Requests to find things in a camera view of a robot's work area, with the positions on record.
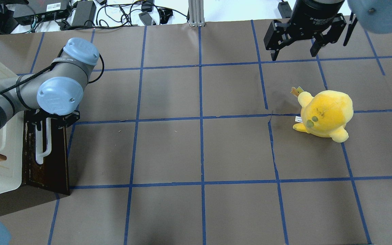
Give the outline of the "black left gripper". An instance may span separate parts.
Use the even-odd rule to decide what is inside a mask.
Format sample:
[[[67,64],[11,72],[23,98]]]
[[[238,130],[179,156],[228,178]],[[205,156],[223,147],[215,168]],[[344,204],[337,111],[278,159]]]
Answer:
[[[26,123],[28,125],[35,126],[38,131],[43,129],[42,122],[47,118],[54,119],[56,121],[57,129],[62,129],[63,127],[67,128],[75,124],[80,119],[80,111],[74,110],[72,113],[64,116],[50,114],[43,109],[26,112]]]

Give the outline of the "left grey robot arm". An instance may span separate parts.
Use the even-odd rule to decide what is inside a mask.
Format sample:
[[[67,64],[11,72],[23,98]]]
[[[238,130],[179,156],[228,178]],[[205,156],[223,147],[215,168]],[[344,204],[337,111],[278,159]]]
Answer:
[[[23,111],[35,111],[30,124],[46,120],[58,128],[72,125],[79,119],[76,107],[101,58],[89,41],[71,38],[42,71],[0,79],[0,129]]]

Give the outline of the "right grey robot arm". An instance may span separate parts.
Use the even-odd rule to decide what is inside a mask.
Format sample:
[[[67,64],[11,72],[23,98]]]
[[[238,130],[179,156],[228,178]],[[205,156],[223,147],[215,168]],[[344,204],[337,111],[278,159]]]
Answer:
[[[348,21],[339,12],[343,4],[343,0],[297,0],[291,9],[280,2],[280,14],[289,20],[273,20],[268,27],[263,43],[271,59],[277,60],[281,49],[300,40],[314,40],[310,54],[316,57],[322,47],[338,42],[345,28],[346,46],[358,23],[372,33],[392,33],[392,0],[348,0]]]

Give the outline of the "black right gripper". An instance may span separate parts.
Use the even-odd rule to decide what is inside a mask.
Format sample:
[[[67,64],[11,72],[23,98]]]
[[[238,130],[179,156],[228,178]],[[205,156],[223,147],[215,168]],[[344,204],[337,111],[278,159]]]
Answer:
[[[316,57],[322,47],[336,43],[346,27],[345,18],[339,9],[292,9],[280,12],[282,17],[289,19],[288,22],[272,20],[263,39],[272,61],[277,60],[281,49],[299,40],[314,39],[310,54]]]

